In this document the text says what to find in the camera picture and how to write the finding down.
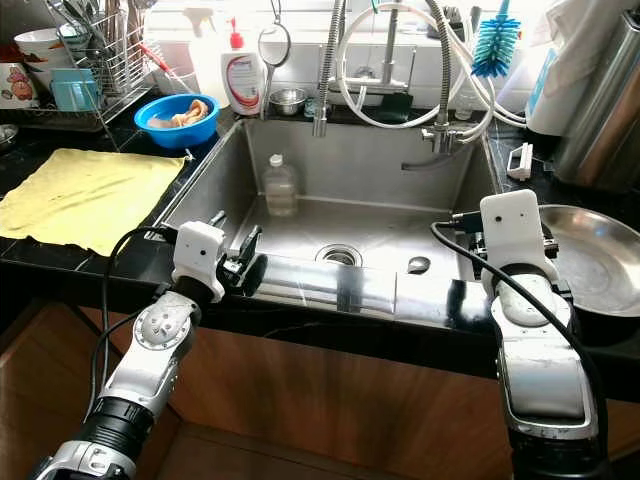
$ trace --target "robotic hand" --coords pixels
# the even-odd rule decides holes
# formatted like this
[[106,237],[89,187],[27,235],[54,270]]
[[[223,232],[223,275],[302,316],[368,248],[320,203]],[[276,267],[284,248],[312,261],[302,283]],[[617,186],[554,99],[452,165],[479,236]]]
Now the robotic hand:
[[[480,226],[478,214],[471,215]],[[545,256],[545,243],[549,245],[535,194],[523,190],[485,197],[479,215],[482,253],[489,263],[571,328],[573,309],[559,294],[565,289],[558,289],[558,272]],[[482,270],[481,279],[494,299],[491,313],[500,338],[496,363],[514,480],[611,478],[607,452],[598,441],[598,412],[605,416],[600,419],[605,424],[606,405],[596,402],[585,359],[507,283],[488,270]]]
[[178,377],[180,360],[193,344],[202,309],[235,288],[255,254],[255,227],[237,257],[228,258],[225,218],[187,222],[178,230],[174,285],[145,308],[133,325],[133,339],[100,392],[76,438],[45,459],[36,480],[131,480],[136,460]]

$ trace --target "cabinet door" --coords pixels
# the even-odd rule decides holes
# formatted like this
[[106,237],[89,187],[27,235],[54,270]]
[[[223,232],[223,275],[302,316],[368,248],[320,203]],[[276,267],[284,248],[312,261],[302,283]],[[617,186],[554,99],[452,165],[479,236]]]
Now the cabinet door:
[[[511,475],[492,379],[201,328],[170,402],[188,422],[412,478]],[[610,401],[609,417],[612,458],[640,448],[640,405]]]
[[[11,480],[26,479],[42,458],[77,432],[97,338],[67,307],[55,303],[23,324],[0,355],[0,478]],[[180,423],[171,410],[163,413],[138,461],[136,479],[156,477]]]

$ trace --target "dish rack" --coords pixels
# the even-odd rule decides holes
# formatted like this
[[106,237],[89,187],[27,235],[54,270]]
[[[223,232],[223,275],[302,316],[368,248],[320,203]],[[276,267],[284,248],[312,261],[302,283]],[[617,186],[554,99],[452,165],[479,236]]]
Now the dish rack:
[[[137,101],[151,88],[147,77],[152,63],[140,49],[143,26],[127,31],[125,12],[102,15],[92,25],[105,38],[106,48],[98,50],[91,45],[79,48],[65,40],[57,27],[58,36],[76,68],[89,68],[102,92],[102,101],[95,111],[61,112],[53,100],[39,108],[0,109],[0,123],[13,123],[29,128],[70,130],[76,132],[98,132],[107,129],[107,124]],[[145,45],[160,56],[153,42]]]

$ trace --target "red pump cap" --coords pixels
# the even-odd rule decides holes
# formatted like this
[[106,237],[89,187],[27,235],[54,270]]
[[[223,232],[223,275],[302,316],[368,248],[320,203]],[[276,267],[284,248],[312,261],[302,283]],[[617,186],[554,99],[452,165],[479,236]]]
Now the red pump cap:
[[238,48],[244,47],[244,38],[242,38],[242,35],[240,33],[236,32],[236,17],[233,17],[231,19],[231,27],[233,28],[233,33],[231,34],[231,38],[229,39],[231,41],[231,48],[236,50]]

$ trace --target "bottle cap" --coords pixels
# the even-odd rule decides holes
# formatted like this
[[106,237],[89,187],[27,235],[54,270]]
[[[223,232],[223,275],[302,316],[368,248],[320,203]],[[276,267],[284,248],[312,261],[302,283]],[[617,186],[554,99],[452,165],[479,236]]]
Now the bottle cap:
[[279,167],[282,163],[282,155],[279,153],[273,154],[271,155],[271,158],[269,158],[269,164],[272,167]]
[[244,38],[242,38],[242,35],[240,33],[236,32],[236,17],[233,17],[231,19],[231,28],[233,28],[231,38],[229,39],[231,42],[231,48],[237,50],[244,47]]

